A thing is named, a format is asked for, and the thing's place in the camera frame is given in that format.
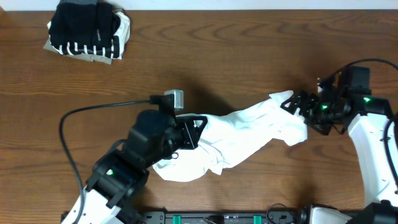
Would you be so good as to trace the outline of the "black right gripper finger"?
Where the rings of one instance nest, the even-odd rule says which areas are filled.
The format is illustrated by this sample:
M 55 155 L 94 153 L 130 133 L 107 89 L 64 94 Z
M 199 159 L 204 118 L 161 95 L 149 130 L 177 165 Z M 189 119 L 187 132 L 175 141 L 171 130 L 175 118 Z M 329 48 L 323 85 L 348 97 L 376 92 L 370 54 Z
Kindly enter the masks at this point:
M 303 107 L 300 109 L 301 115 L 304 117 L 314 117 L 317 110 L 319 97 L 314 93 L 308 93 L 306 91 L 301 92 L 305 92 L 307 94 L 307 99 L 305 100 Z
M 307 99 L 307 94 L 305 92 L 294 93 L 290 98 L 285 100 L 280 107 L 290 114 L 295 114 L 297 109 L 301 109 L 305 100 Z

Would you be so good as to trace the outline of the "white printed t-shirt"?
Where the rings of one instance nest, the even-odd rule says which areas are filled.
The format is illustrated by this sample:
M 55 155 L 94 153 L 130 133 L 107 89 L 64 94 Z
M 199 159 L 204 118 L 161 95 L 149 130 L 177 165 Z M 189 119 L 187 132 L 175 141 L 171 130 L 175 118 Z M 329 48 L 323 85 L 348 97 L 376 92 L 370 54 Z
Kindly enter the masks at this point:
M 272 139 L 294 146 L 307 139 L 304 118 L 280 106 L 293 95 L 291 90 L 272 93 L 269 99 L 224 116 L 207 115 L 198 147 L 177 150 L 178 157 L 161 160 L 152 167 L 164 180 L 190 182 L 208 170 L 220 175 L 260 150 Z

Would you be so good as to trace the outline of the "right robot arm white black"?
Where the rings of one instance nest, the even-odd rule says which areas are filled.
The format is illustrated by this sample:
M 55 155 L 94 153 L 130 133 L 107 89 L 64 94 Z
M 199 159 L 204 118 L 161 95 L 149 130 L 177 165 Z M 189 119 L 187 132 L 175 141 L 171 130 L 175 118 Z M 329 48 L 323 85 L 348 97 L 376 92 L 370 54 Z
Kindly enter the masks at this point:
M 303 116 L 304 123 L 327 135 L 341 125 L 358 156 L 365 203 L 351 215 L 326 205 L 298 211 L 294 223 L 397 224 L 397 115 L 387 99 L 372 95 L 370 70 L 347 65 L 318 81 L 318 92 L 302 90 L 281 107 Z

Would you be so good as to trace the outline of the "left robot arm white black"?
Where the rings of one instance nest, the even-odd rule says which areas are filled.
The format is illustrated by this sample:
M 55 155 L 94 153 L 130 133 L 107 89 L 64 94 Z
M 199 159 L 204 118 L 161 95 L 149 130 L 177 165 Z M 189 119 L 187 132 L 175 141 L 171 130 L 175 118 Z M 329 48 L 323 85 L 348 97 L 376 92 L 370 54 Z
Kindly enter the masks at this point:
M 148 168 L 177 158 L 179 149 L 196 149 L 207 122 L 206 116 L 142 111 L 128 137 L 116 141 L 94 164 L 83 195 L 62 223 L 139 223 L 131 201 L 144 188 Z

